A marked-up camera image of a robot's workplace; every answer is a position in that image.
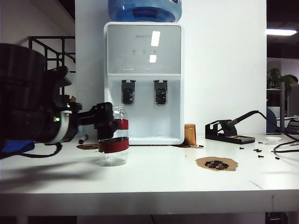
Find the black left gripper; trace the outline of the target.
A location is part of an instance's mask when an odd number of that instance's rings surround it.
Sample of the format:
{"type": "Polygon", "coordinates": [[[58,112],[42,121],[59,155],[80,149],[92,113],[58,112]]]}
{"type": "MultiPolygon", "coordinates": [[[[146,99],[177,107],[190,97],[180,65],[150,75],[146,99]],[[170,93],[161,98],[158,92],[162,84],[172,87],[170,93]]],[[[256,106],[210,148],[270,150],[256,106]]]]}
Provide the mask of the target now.
{"type": "Polygon", "coordinates": [[[73,140],[79,131],[79,126],[91,125],[97,130],[98,140],[111,139],[118,129],[118,123],[114,119],[113,106],[110,102],[97,104],[86,112],[81,112],[81,104],[69,104],[69,141],[73,140]]]}

